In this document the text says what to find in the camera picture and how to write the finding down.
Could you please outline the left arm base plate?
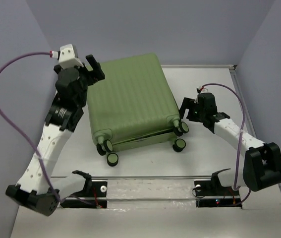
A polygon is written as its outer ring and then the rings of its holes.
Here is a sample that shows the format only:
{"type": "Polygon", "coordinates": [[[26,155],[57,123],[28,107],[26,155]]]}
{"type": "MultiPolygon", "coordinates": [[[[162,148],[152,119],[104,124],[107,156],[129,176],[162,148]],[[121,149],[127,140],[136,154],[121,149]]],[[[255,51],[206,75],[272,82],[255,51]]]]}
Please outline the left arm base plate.
{"type": "Polygon", "coordinates": [[[59,206],[61,208],[72,209],[106,209],[108,182],[106,180],[93,180],[91,188],[88,191],[81,191],[74,194],[75,197],[68,197],[59,206]]]}

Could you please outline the green suitcase with blue lining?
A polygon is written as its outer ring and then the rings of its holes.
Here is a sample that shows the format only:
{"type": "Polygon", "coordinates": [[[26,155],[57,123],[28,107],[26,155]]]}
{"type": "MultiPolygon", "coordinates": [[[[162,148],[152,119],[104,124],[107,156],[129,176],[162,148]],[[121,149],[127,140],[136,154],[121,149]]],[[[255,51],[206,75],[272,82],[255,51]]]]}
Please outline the green suitcase with blue lining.
{"type": "Polygon", "coordinates": [[[105,78],[89,87],[87,109],[93,143],[109,166],[123,150],[165,142],[184,150],[189,127],[155,53],[102,62],[101,69],[105,78]]]}

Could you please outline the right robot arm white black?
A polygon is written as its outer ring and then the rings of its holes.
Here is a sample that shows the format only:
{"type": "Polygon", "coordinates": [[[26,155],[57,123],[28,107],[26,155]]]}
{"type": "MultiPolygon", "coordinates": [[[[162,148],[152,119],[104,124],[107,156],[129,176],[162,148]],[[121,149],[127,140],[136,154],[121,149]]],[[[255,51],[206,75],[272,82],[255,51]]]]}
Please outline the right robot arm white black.
{"type": "Polygon", "coordinates": [[[185,97],[179,109],[181,118],[199,122],[210,132],[225,140],[243,161],[242,169],[233,176],[232,184],[253,192],[281,183],[281,150],[274,143],[265,143],[238,126],[232,118],[218,112],[212,93],[200,93],[196,99],[185,97]]]}

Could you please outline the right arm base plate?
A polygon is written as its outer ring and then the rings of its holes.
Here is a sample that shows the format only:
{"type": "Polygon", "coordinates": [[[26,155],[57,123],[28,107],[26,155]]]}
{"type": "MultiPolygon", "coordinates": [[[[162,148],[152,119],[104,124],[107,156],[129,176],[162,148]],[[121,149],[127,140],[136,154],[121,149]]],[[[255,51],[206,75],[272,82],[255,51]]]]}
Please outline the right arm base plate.
{"type": "Polygon", "coordinates": [[[197,208],[217,208],[217,207],[242,207],[241,196],[238,190],[231,187],[215,187],[210,180],[196,180],[191,190],[195,197],[197,208]]]}

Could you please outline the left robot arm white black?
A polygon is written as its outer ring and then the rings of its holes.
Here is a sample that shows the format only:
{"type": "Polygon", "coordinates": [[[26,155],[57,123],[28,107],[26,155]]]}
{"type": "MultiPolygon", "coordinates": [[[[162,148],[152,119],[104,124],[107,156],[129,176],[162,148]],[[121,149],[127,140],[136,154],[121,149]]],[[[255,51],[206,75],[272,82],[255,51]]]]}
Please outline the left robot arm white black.
{"type": "Polygon", "coordinates": [[[74,197],[76,193],[85,196],[91,191],[91,175],[79,170],[56,183],[50,181],[62,149],[84,114],[88,86],[105,78],[93,55],[87,55],[86,60],[91,70],[78,63],[68,68],[61,64],[54,67],[56,93],[45,118],[40,142],[24,174],[5,192],[18,205],[45,216],[50,216],[66,198],[74,197]]]}

